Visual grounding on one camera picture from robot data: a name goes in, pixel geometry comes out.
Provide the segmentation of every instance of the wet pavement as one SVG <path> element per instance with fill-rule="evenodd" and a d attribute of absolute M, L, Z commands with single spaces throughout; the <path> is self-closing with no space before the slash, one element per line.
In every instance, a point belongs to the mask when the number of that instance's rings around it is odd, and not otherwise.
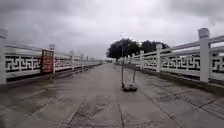
<path fill-rule="evenodd" d="M 125 83 L 132 71 L 125 69 Z M 121 91 L 120 67 L 105 64 L 0 92 L 0 128 L 223 128 L 224 98 L 137 72 Z"/>

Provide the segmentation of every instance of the trees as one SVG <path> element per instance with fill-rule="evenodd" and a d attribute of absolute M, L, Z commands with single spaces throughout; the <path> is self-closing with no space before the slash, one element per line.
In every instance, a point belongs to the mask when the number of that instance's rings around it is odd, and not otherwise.
<path fill-rule="evenodd" d="M 153 52 L 156 51 L 156 45 L 157 44 L 162 44 L 162 48 L 166 49 L 169 48 L 169 46 L 167 44 L 158 42 L 158 41 L 144 41 L 141 44 L 141 50 L 144 50 L 145 53 L 147 52 Z"/>
<path fill-rule="evenodd" d="M 106 55 L 108 58 L 119 59 L 122 57 L 122 47 L 123 47 L 123 56 L 128 56 L 134 54 L 140 54 L 140 50 L 144 50 L 145 53 L 156 51 L 156 45 L 162 44 L 162 48 L 169 48 L 169 46 L 165 43 L 161 43 L 158 41 L 144 41 L 141 45 L 133 41 L 131 39 L 121 39 L 119 41 L 114 42 L 110 45 Z"/>
<path fill-rule="evenodd" d="M 140 52 L 139 43 L 131 39 L 121 39 L 111 44 L 107 51 L 107 57 L 119 59 L 122 56 L 122 47 L 123 56 L 131 55 L 132 53 L 139 54 Z"/>

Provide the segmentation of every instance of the overcast sky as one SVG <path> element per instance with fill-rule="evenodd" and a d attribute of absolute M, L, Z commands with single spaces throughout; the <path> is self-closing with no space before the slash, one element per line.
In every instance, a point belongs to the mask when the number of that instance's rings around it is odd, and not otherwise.
<path fill-rule="evenodd" d="M 170 46 L 224 34 L 223 0 L 0 0 L 8 40 L 105 58 L 122 37 Z"/>

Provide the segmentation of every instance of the bridge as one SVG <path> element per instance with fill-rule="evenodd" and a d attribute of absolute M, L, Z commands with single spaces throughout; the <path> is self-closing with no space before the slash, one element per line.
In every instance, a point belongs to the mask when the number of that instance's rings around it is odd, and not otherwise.
<path fill-rule="evenodd" d="M 54 45 L 10 44 L 5 30 L 0 37 L 0 128 L 224 126 L 224 47 L 217 45 L 224 37 L 210 38 L 208 29 L 199 30 L 199 41 L 158 45 L 116 64 Z M 122 62 L 125 83 L 137 70 L 137 92 L 121 91 Z"/>

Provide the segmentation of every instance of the lattice pattern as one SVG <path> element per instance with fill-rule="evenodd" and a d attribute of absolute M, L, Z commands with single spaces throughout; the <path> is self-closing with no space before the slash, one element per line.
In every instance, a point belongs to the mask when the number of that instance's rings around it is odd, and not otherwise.
<path fill-rule="evenodd" d="M 70 67 L 71 66 L 71 59 L 68 59 L 68 58 L 55 58 L 54 63 L 55 63 L 55 68 Z"/>
<path fill-rule="evenodd" d="M 224 57 L 212 57 L 212 72 L 224 73 Z"/>
<path fill-rule="evenodd" d="M 161 66 L 163 68 L 175 68 L 184 70 L 200 70 L 200 57 L 162 57 Z"/>
<path fill-rule="evenodd" d="M 156 57 L 147 57 L 144 59 L 144 66 L 149 68 L 156 68 Z"/>
<path fill-rule="evenodd" d="M 74 66 L 75 67 L 81 67 L 82 65 L 82 62 L 80 59 L 74 59 Z"/>
<path fill-rule="evenodd" d="M 40 70 L 41 57 L 30 57 L 20 55 L 6 56 L 6 72 L 22 72 Z"/>

